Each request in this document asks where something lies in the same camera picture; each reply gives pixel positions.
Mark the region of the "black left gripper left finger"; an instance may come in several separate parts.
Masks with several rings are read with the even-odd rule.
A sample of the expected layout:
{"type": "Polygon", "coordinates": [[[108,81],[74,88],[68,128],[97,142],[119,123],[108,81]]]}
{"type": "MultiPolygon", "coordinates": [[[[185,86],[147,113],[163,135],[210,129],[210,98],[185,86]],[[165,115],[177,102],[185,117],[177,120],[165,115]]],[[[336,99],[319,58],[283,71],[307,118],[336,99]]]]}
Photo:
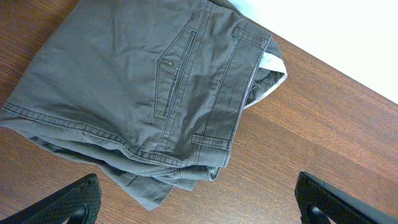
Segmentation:
{"type": "Polygon", "coordinates": [[[88,174],[1,220],[1,224],[94,224],[100,207],[101,188],[98,177],[96,174],[88,174]]]}

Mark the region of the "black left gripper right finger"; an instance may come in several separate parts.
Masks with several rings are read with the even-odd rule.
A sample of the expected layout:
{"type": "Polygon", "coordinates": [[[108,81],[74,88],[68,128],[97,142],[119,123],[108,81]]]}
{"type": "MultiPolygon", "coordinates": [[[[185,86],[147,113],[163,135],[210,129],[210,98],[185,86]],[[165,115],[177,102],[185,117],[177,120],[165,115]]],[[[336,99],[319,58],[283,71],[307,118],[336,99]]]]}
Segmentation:
{"type": "Polygon", "coordinates": [[[295,198],[305,224],[397,224],[392,217],[309,172],[298,174],[295,198]]]}

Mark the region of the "grey shorts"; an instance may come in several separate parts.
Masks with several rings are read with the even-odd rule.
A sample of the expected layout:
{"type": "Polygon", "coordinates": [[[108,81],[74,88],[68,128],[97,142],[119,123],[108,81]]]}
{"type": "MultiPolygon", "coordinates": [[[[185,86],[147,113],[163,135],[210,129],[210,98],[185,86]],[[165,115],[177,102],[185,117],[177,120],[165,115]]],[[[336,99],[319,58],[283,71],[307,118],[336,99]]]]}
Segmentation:
{"type": "Polygon", "coordinates": [[[36,53],[1,126],[96,164],[145,209],[214,180],[242,112],[287,78],[228,1],[80,1],[36,53]]]}

